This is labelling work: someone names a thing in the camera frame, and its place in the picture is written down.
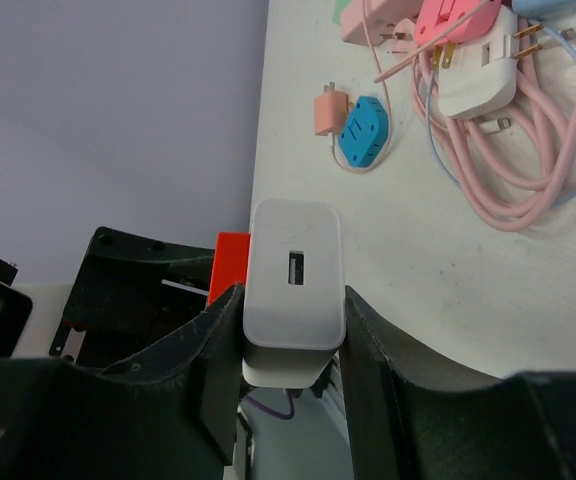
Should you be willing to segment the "pink power strip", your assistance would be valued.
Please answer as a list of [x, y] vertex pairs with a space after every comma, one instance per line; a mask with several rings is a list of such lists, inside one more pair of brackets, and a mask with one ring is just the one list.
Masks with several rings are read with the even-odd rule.
[[352, 0], [341, 11], [341, 39], [368, 46], [381, 44], [401, 20], [412, 19], [421, 10], [422, 0]]

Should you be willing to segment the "white usb charger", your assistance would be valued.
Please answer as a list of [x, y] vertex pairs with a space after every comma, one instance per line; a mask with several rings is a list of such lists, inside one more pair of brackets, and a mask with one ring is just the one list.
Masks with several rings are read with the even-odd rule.
[[305, 389], [346, 336], [341, 220], [324, 203], [268, 199], [253, 212], [243, 308], [244, 380]]

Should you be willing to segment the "pink plug adapter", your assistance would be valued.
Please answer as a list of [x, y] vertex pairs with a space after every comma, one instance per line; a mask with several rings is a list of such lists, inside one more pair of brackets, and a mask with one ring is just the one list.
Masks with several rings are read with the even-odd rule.
[[426, 0], [417, 17], [413, 40], [423, 46], [440, 36], [435, 45], [460, 44], [482, 37], [495, 23], [501, 0]]

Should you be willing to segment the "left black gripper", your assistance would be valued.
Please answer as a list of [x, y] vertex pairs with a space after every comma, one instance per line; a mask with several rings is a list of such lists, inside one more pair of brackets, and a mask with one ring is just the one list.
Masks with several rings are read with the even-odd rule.
[[97, 228], [49, 355], [103, 369], [188, 323], [206, 307], [214, 254]]

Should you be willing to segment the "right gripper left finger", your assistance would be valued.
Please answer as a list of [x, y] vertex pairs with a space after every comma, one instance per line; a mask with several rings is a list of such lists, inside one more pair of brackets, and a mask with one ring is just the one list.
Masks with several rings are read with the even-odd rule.
[[93, 371], [0, 359], [0, 479], [219, 479], [232, 462], [244, 289]]

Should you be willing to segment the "white plug adapter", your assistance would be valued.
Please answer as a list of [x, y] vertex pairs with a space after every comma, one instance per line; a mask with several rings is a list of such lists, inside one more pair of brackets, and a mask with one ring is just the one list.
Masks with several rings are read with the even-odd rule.
[[443, 116], [471, 120], [514, 99], [518, 60], [541, 49], [539, 44], [522, 41], [543, 29], [540, 23], [521, 27], [521, 20], [503, 6], [486, 34], [454, 48], [451, 66], [438, 71], [437, 104]]

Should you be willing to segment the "salmon charger plug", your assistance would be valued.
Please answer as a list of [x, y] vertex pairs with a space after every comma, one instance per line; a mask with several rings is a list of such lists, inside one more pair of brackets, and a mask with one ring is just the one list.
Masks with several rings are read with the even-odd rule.
[[313, 101], [314, 134], [334, 140], [341, 134], [352, 109], [349, 95], [334, 82], [324, 85], [323, 92]]

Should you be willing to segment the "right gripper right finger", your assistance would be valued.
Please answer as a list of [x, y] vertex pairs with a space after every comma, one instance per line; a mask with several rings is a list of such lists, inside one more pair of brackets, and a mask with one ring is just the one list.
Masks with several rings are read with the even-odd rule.
[[576, 479], [576, 371], [498, 379], [384, 319], [355, 290], [340, 351], [358, 479]]

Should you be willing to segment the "light blue plug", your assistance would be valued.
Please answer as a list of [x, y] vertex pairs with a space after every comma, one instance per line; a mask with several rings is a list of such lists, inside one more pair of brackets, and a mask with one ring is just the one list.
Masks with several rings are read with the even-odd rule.
[[512, 10], [532, 20], [550, 20], [576, 14], [576, 0], [512, 0]]

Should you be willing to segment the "red cube adapter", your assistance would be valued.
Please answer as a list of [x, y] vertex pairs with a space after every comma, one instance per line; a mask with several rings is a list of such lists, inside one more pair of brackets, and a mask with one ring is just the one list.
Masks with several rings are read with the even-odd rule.
[[239, 232], [220, 232], [208, 290], [207, 305], [214, 303], [227, 289], [246, 284], [251, 235]]

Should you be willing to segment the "blue plug adapter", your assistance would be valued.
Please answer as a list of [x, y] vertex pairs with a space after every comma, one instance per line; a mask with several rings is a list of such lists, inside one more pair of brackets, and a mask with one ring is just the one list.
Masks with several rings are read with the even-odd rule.
[[389, 116], [373, 96], [360, 96], [338, 137], [339, 147], [353, 169], [367, 169], [377, 160], [389, 136]]

